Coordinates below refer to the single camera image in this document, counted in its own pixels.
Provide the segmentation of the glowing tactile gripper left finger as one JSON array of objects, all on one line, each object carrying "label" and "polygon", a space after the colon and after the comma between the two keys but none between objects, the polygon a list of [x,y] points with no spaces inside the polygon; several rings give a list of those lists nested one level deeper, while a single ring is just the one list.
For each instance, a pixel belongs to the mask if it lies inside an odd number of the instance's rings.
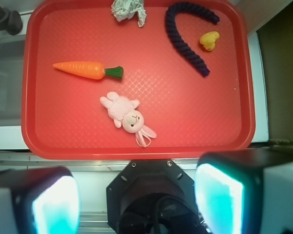
[{"label": "glowing tactile gripper left finger", "polygon": [[80,190],[63,166],[0,171],[0,234],[75,234]]}]

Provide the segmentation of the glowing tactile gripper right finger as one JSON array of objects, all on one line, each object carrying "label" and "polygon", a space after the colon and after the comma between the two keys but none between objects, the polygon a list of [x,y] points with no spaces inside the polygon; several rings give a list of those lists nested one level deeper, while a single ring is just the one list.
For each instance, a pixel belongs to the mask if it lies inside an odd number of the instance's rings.
[{"label": "glowing tactile gripper right finger", "polygon": [[205,153],[194,193],[213,234],[293,234],[293,149]]}]

